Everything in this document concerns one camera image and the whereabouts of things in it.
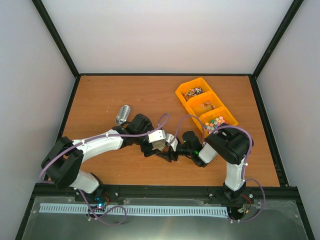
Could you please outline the gold jar lid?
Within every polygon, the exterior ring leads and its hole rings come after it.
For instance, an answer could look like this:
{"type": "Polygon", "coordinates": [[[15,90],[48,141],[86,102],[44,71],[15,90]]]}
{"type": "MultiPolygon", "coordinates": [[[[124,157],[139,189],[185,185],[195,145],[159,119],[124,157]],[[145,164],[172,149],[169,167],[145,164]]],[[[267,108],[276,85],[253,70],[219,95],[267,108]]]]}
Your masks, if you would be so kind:
{"type": "Polygon", "coordinates": [[[154,149],[154,150],[163,151],[164,148],[166,147],[166,140],[165,140],[165,139],[162,139],[162,140],[154,141],[154,142],[152,143],[152,146],[153,146],[153,149],[154,149]]]}

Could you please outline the silver metal scoop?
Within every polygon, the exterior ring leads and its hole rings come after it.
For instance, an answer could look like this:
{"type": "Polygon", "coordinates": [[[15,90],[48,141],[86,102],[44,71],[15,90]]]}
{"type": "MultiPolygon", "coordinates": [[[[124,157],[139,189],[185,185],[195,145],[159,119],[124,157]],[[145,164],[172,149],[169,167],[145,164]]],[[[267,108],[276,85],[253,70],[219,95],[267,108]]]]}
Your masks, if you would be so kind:
{"type": "Polygon", "coordinates": [[[130,112],[131,112],[131,107],[129,105],[123,105],[119,109],[119,111],[116,115],[116,118],[115,118],[116,124],[119,126],[119,125],[123,124],[124,122],[126,122],[129,117],[130,112]]]}

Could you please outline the yellow popsicle candy bin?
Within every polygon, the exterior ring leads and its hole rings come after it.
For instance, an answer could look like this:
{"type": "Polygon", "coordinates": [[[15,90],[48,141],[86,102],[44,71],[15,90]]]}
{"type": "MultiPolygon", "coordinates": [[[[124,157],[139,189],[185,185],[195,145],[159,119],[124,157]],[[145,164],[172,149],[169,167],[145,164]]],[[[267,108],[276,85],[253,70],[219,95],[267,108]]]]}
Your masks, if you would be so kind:
{"type": "Polygon", "coordinates": [[[185,104],[187,112],[196,117],[224,106],[217,94],[212,90],[191,97],[185,104]]]}

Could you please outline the yellow star candy bin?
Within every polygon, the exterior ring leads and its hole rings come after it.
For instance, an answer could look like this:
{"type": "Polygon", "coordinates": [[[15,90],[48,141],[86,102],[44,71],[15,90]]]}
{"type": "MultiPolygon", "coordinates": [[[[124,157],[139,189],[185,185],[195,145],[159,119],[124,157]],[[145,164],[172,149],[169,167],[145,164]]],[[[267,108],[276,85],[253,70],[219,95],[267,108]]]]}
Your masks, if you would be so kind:
{"type": "MultiPolygon", "coordinates": [[[[219,116],[223,116],[223,118],[228,122],[228,125],[237,126],[239,124],[238,121],[233,117],[231,112],[226,107],[218,107],[214,110],[203,113],[200,115],[199,120],[201,121],[201,124],[204,126],[205,122],[209,121],[210,119],[218,118],[219,116]]],[[[210,133],[208,133],[205,130],[205,128],[204,131],[205,136],[207,137],[210,133]]]]}

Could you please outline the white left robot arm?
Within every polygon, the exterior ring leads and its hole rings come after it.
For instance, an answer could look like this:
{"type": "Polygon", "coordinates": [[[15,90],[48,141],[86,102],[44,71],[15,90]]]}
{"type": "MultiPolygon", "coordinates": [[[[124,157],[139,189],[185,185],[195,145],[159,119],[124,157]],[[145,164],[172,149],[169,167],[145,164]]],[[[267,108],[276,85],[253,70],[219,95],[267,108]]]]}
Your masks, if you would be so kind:
{"type": "Polygon", "coordinates": [[[103,198],[104,188],[98,175],[85,168],[91,160],[133,145],[139,146],[148,157],[158,151],[155,143],[165,139],[163,126],[154,126],[143,114],[97,135],[77,139],[62,136],[42,161],[39,180],[57,189],[81,190],[96,202],[103,198]]]}

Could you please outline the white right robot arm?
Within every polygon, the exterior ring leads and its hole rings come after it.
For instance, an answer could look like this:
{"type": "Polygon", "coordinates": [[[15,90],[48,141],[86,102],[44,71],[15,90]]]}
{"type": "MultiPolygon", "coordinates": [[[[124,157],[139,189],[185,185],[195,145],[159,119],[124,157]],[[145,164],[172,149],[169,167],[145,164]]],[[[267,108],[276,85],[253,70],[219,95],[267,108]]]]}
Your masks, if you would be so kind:
{"type": "Polygon", "coordinates": [[[245,168],[254,146],[251,135],[240,127],[222,124],[201,143],[193,131],[182,135],[182,141],[169,134],[165,140],[167,150],[157,150],[156,155],[168,162],[184,156],[200,168],[206,167],[217,156],[226,162],[226,177],[222,196],[229,203],[238,201],[246,188],[245,168]]]}

